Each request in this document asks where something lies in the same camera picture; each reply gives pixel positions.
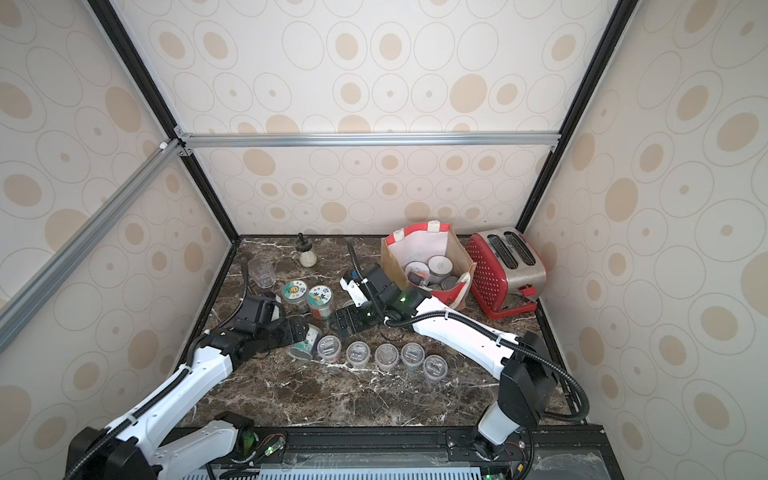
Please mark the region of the seed jar sunflower label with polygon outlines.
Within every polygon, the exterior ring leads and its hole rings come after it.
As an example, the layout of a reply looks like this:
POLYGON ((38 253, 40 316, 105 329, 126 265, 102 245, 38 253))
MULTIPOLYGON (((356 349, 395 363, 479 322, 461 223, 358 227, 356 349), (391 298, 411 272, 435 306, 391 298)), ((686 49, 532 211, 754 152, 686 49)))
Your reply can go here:
POLYGON ((307 303, 309 287, 302 280, 288 281, 282 291, 282 299, 286 305, 295 307, 300 313, 307 313, 309 306, 307 303))

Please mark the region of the seed jar orange label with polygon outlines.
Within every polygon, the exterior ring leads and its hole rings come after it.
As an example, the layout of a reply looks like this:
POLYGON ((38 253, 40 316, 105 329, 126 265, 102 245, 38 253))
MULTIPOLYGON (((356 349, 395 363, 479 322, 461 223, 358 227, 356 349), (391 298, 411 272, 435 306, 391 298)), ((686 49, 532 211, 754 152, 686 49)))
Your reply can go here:
POLYGON ((362 369, 369 364, 371 350, 364 341, 352 342, 346 350, 346 363, 353 369, 362 369))

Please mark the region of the red burlap canvas bag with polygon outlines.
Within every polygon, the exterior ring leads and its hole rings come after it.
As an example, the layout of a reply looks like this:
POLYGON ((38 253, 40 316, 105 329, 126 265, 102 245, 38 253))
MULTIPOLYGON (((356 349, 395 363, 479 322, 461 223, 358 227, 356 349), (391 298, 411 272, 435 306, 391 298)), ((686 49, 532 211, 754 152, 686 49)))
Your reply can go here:
POLYGON ((381 241, 380 264, 400 289, 421 288, 455 310, 465 306, 477 267, 452 226, 438 220, 387 236, 381 241))

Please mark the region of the seed jar red label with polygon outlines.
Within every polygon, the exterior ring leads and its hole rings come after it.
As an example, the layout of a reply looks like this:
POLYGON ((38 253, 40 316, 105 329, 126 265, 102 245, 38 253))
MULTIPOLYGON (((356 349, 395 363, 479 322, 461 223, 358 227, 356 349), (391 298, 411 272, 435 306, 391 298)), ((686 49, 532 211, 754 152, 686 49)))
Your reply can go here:
POLYGON ((402 364, 409 370, 421 369, 425 358, 425 350, 418 343, 407 343, 400 350, 400 360, 402 364))

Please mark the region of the wide jar pineapple lid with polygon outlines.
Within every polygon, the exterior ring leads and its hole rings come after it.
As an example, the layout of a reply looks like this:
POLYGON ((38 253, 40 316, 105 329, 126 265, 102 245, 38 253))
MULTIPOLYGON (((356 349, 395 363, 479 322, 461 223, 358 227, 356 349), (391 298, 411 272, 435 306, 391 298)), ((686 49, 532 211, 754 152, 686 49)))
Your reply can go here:
POLYGON ((310 288, 307 292, 307 304, 313 317, 328 320, 334 312, 331 288, 325 285, 310 288))

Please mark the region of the small jar red label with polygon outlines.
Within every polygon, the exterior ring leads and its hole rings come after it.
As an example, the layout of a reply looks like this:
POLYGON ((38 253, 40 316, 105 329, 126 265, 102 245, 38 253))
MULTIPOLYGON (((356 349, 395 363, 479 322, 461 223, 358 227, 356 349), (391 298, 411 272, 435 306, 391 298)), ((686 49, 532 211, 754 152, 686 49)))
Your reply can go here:
POLYGON ((335 335, 326 335, 317 343, 317 354, 326 363, 336 363, 341 358, 342 342, 335 335))

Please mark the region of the wide jar purple flower label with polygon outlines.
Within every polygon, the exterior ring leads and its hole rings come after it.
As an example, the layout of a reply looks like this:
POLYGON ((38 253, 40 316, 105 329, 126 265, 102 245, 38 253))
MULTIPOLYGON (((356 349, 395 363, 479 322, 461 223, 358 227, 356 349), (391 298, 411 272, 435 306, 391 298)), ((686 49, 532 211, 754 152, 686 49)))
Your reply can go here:
POLYGON ((317 352, 317 343, 321 338, 322 330, 313 324, 308 324, 305 339, 291 345, 287 354, 295 360, 310 361, 317 352))

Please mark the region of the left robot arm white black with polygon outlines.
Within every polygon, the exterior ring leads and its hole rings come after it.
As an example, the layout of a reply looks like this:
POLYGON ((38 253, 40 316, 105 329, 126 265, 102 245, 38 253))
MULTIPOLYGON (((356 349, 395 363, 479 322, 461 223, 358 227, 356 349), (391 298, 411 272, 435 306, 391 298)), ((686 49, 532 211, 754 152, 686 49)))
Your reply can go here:
POLYGON ((289 316, 279 297, 243 288, 235 312, 203 331, 186 359, 157 389, 125 414, 96 430, 83 429, 68 449, 67 479, 180 479, 234 455, 251 462, 258 437, 251 420, 231 413, 175 441, 176 424, 216 385, 254 356, 305 340, 308 325, 289 316))

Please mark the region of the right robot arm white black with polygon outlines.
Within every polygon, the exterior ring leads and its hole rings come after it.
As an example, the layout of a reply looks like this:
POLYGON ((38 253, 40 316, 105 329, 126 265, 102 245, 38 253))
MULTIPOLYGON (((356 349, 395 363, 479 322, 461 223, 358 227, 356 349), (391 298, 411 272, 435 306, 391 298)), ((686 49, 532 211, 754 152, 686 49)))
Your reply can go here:
POLYGON ((331 328, 349 337, 383 324, 411 327, 483 367, 499 381, 497 399, 475 428, 478 449, 496 449, 510 435, 536 428, 542 418, 579 423, 590 402, 585 389, 549 356, 546 343, 533 332, 522 336, 482 324, 446 305, 432 292, 399 286, 373 264, 353 268, 340 279, 353 303, 334 312, 331 328))

